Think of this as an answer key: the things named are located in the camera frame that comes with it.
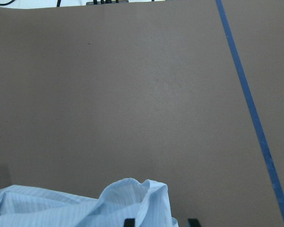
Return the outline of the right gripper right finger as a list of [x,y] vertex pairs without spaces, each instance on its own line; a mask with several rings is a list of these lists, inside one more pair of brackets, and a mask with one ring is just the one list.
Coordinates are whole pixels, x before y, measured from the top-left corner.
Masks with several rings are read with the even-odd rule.
[[201,224],[198,219],[196,218],[188,218],[187,219],[187,226],[188,227],[201,227]]

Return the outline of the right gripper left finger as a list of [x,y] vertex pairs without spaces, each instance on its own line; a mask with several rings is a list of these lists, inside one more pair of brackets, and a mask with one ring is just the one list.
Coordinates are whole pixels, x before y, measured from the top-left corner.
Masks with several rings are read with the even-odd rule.
[[127,218],[124,220],[124,227],[135,227],[135,219]]

